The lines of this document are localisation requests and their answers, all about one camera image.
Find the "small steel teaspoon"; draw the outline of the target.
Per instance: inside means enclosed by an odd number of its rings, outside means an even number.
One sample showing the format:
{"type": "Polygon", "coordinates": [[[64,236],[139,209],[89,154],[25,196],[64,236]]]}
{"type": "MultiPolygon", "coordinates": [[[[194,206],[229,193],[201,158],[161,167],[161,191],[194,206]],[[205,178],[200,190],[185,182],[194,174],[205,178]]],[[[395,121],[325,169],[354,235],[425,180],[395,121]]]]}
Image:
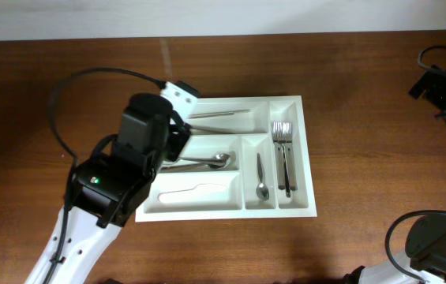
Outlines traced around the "small steel teaspoon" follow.
{"type": "Polygon", "coordinates": [[[264,168],[261,160],[260,153],[257,153],[257,177],[258,185],[256,187],[256,194],[260,200],[269,200],[269,190],[267,185],[264,183],[264,168]]]}

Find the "steel tongs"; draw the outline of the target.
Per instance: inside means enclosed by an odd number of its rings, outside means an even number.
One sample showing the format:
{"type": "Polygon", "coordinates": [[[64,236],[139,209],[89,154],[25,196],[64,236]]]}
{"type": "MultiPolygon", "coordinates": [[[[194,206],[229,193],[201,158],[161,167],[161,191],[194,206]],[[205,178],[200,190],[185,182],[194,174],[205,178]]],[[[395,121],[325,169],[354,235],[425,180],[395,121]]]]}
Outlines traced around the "steel tongs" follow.
{"type": "Polygon", "coordinates": [[[193,114],[187,121],[198,134],[237,134],[254,130],[250,110],[193,114]]]}

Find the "white cutlery tray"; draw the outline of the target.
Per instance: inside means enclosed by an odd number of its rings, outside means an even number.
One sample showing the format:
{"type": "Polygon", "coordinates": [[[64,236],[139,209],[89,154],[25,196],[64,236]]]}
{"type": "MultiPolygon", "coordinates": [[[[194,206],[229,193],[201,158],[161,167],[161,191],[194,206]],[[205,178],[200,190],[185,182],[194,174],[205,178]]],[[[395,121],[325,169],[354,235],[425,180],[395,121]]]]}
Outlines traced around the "white cutlery tray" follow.
{"type": "Polygon", "coordinates": [[[200,99],[193,114],[229,110],[250,110],[255,128],[237,134],[198,134],[193,131],[181,157],[211,158],[215,154],[231,155],[229,166],[210,170],[201,167],[187,171],[161,171],[151,187],[149,198],[136,210],[136,222],[162,222],[202,219],[266,219],[317,216],[309,150],[305,133],[302,98],[265,96],[200,99]],[[298,189],[286,197],[279,190],[272,123],[288,121],[293,125],[293,148],[298,189]],[[260,200],[257,153],[264,168],[264,183],[269,200],[260,200]],[[227,186],[227,198],[212,202],[163,204],[162,192],[191,189],[198,184],[227,186]]]}

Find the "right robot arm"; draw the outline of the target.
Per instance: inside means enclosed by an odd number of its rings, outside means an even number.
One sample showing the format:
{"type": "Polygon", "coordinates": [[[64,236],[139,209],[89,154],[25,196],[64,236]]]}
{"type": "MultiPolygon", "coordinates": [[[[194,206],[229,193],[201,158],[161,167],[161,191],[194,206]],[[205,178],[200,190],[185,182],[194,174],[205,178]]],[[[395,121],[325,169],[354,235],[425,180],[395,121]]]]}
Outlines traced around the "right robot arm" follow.
{"type": "MultiPolygon", "coordinates": [[[[427,69],[409,94],[424,98],[446,123],[446,71],[427,69]]],[[[343,277],[345,283],[446,283],[446,211],[412,211],[398,217],[384,237],[387,261],[360,266],[343,277]]]]}

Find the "steel fork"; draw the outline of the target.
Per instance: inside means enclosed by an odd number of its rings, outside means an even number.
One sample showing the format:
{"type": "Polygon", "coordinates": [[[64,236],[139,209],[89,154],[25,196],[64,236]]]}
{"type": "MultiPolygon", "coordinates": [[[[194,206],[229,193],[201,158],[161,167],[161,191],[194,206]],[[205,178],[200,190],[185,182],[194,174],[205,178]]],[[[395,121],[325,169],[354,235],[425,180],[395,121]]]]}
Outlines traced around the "steel fork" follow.
{"type": "Polygon", "coordinates": [[[289,187],[291,191],[296,191],[298,189],[298,183],[295,173],[294,164],[294,148],[293,148],[293,125],[291,122],[282,122],[282,132],[283,132],[283,144],[285,151],[285,158],[287,164],[287,176],[289,181],[289,187]]]}
{"type": "Polygon", "coordinates": [[[275,147],[278,188],[279,190],[284,190],[286,188],[286,178],[284,169],[283,147],[282,144],[279,142],[279,134],[280,122],[274,121],[272,123],[272,141],[275,147]]]}

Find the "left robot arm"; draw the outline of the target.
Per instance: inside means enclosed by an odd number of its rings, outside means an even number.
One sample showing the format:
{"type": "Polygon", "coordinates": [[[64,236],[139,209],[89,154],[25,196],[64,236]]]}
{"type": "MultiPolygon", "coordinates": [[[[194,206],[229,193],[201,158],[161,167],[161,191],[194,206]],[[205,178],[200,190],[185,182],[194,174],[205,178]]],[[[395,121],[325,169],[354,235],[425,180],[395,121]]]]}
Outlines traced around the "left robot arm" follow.
{"type": "Polygon", "coordinates": [[[147,200],[163,162],[174,162],[190,136],[187,118],[201,94],[168,82],[158,95],[133,95],[118,133],[105,136],[73,166],[65,200],[29,283],[82,283],[135,210],[147,200]]]}

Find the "large steel spoon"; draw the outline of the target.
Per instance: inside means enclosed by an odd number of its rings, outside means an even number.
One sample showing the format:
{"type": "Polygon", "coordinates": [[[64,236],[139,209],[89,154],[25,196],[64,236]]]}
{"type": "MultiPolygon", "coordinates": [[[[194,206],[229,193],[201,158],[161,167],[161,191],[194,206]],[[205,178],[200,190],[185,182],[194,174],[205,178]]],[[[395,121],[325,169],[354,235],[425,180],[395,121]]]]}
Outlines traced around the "large steel spoon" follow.
{"type": "Polygon", "coordinates": [[[187,171],[201,167],[208,167],[210,170],[219,170],[229,166],[231,163],[231,155],[227,153],[219,153],[211,158],[187,158],[181,157],[175,162],[168,162],[160,169],[162,171],[187,171]]]}
{"type": "Polygon", "coordinates": [[[210,166],[225,166],[229,159],[230,159],[229,155],[215,155],[212,156],[211,158],[187,158],[187,157],[180,158],[180,160],[204,163],[210,166]]]}

